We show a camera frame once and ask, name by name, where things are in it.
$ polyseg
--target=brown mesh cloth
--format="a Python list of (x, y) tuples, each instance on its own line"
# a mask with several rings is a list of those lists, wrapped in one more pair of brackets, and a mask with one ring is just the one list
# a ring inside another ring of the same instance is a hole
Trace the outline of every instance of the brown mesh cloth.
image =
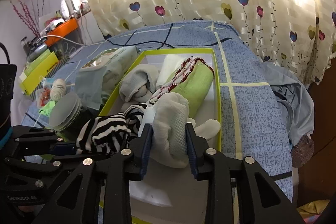
[(314, 153), (314, 141), (304, 135), (292, 148), (292, 166), (299, 168), (307, 163)]

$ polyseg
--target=white wall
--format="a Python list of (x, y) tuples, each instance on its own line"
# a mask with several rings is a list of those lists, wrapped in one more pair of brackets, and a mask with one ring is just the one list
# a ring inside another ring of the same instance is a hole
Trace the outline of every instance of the white wall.
[[(65, 0), (68, 4), (69, 9), (73, 9), (70, 0)], [(19, 7), (18, 1), (13, 1), (17, 7)], [(31, 9), (32, 4), (31, 0), (24, 1), (28, 7)], [(60, 9), (61, 0), (45, 0), (44, 1), (44, 11), (43, 14), (48, 14), (51, 12), (55, 12)], [(33, 0), (35, 13), (37, 14), (37, 0)], [(39, 9), (40, 15), (42, 10), (42, 0), (39, 0)], [(97, 32), (97, 25), (92, 15), (90, 17), (90, 24), (88, 24), (89, 32), (92, 31), (92, 39), (93, 42), (97, 42), (103, 39), (102, 35)], [(0, 1), (0, 41), (6, 46), (12, 64), (17, 65), (17, 76), (21, 74), (23, 67), (26, 63), (26, 55), (21, 48), (20, 41), (23, 37), (27, 36), (28, 39), (34, 38), (33, 33), (24, 25), (24, 23), (19, 19), (19, 17), (14, 12), (12, 5), (9, 1), (2, 0)], [(5, 55), (0, 51), (0, 63), (6, 63)], [(27, 100), (22, 95), (21, 89), (17, 84), (17, 80), (14, 85), (14, 99), (12, 101), (12, 125), (20, 124), (22, 118), (31, 104), (31, 101)]]

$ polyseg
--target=white rolled cloth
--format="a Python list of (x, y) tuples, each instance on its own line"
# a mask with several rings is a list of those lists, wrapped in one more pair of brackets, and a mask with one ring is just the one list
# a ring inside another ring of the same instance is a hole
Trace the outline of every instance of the white rolled cloth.
[(50, 90), (50, 98), (53, 101), (60, 100), (67, 93), (67, 86), (62, 79), (57, 79), (54, 81), (51, 90)]
[(167, 83), (168, 77), (179, 68), (184, 58), (176, 54), (168, 54), (163, 60), (159, 78), (156, 81), (156, 90)]

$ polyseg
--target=yellow box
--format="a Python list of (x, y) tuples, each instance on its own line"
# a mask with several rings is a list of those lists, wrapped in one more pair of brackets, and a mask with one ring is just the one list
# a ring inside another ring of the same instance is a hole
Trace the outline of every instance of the yellow box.
[(46, 77), (57, 63), (58, 58), (56, 57), (56, 54), (52, 52), (27, 76), (23, 82), (19, 82), (22, 91), (26, 95), (30, 95), (41, 82), (41, 78)]

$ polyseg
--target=green towel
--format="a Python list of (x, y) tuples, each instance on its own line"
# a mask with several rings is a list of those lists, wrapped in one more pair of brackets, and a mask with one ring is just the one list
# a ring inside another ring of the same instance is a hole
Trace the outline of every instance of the green towel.
[[(175, 72), (169, 77), (172, 80)], [(194, 118), (197, 110), (202, 105), (209, 92), (213, 81), (213, 73), (208, 66), (197, 61), (195, 68), (187, 79), (174, 87), (170, 92), (176, 92), (186, 98), (189, 102), (189, 117)]]

